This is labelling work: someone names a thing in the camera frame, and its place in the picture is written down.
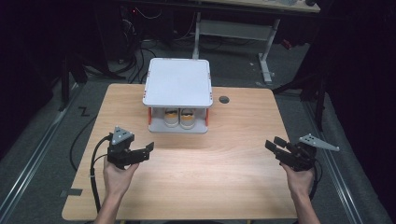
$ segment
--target wooden table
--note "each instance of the wooden table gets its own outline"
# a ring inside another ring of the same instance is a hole
[[[213,88],[207,133],[151,133],[144,85],[109,86],[63,217],[92,220],[96,209],[89,178],[96,144],[114,127],[134,133],[131,149],[155,142],[149,161],[140,164],[117,219],[264,219],[296,218],[286,173],[266,139],[287,138],[274,95],[265,89]],[[228,96],[223,104],[220,96]],[[106,154],[104,142],[97,156]],[[101,200],[103,163],[95,164]]]

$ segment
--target gray carpet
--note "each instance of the gray carpet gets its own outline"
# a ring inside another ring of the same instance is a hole
[[[263,83],[257,61],[257,53],[260,52],[258,50],[260,48],[257,46],[261,44],[260,42],[255,42],[245,46],[248,50],[232,44],[222,45],[216,50],[210,49],[213,44],[204,46],[207,49],[202,49],[200,58],[207,59],[210,62],[213,86],[272,89],[285,84],[294,77],[301,59],[309,48],[309,46],[301,46],[287,50],[282,46],[274,45],[268,56],[268,64],[270,70],[275,72],[276,75],[274,76],[274,84],[268,86]],[[152,42],[147,42],[144,46],[154,46],[150,49],[156,53],[157,57],[190,58],[192,54],[192,46],[175,45],[169,47],[161,44],[153,45]],[[144,67],[147,70],[149,59],[152,55],[146,52],[144,55]],[[117,69],[120,66],[116,63],[111,63],[110,67]],[[73,104],[68,107],[58,131],[49,144],[44,159],[9,217],[8,223],[85,223],[70,222],[62,219],[62,210],[66,199],[63,197],[63,193],[71,187],[75,175],[75,171],[69,161],[69,150],[78,133],[98,113],[106,93],[106,87],[113,82],[115,81],[105,77],[90,77],[90,81],[86,85],[78,88],[80,93]],[[2,179],[2,187],[0,189],[0,200],[2,202],[12,189],[12,185],[17,180],[24,165],[34,153],[44,132],[56,116],[59,115],[57,111],[61,105],[59,86],[54,89],[54,93],[55,96],[52,101],[36,114],[20,136],[19,141],[9,151],[7,156],[1,160],[0,178]],[[298,137],[307,133],[315,134],[318,132],[307,111],[309,106],[300,102],[298,95],[293,91],[277,95],[276,101],[291,142],[296,142]],[[90,136],[92,125],[93,123],[81,134],[73,147],[72,160],[76,165],[79,164]],[[324,132],[322,134],[326,136],[327,141],[341,148],[340,152],[332,153],[332,155],[350,189],[350,194],[359,210],[361,220],[353,222],[348,217],[348,212],[346,212],[339,197],[334,180],[329,174],[325,158],[319,152],[318,159],[323,167],[323,178],[319,183],[313,205],[321,222],[391,223],[387,213],[376,198],[359,162],[355,158],[328,97],[326,98],[323,125]],[[256,220],[254,223],[286,224],[293,221],[289,219]],[[223,222],[232,224],[235,222],[242,223],[243,221],[230,220]]]

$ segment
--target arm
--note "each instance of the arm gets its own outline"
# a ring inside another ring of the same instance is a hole
[[[133,164],[128,169],[121,170],[113,163],[108,162],[107,157],[105,157],[103,176],[106,196],[102,203],[102,208],[94,221],[95,224],[114,223],[116,221],[122,197],[131,185],[134,171],[138,166],[139,164]]]
[[[294,172],[288,165],[281,163],[288,177],[288,185],[297,212],[300,224],[320,223],[311,200],[309,189],[314,179],[313,169],[309,171]]]

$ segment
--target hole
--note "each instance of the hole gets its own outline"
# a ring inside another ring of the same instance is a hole
[[[228,104],[228,103],[230,102],[230,98],[228,98],[227,96],[220,96],[220,97],[219,97],[219,101],[220,101],[222,104]]]

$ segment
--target white desk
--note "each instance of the white desk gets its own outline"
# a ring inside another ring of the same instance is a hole
[[[319,13],[318,5],[309,7],[304,0],[298,0],[293,6],[286,6],[277,1],[264,0],[201,0],[202,2],[240,5],[244,7],[264,7],[274,10],[288,10],[298,12]],[[198,13],[195,28],[195,45],[192,53],[193,59],[199,58],[199,38],[200,35],[218,35],[233,38],[244,38],[266,41],[264,50],[259,53],[259,61],[262,68],[262,75],[265,84],[272,84],[271,72],[268,69],[267,56],[274,41],[277,27],[280,19],[276,19],[272,26],[261,26],[246,23],[236,23],[227,21],[208,21],[201,20],[201,14]]]

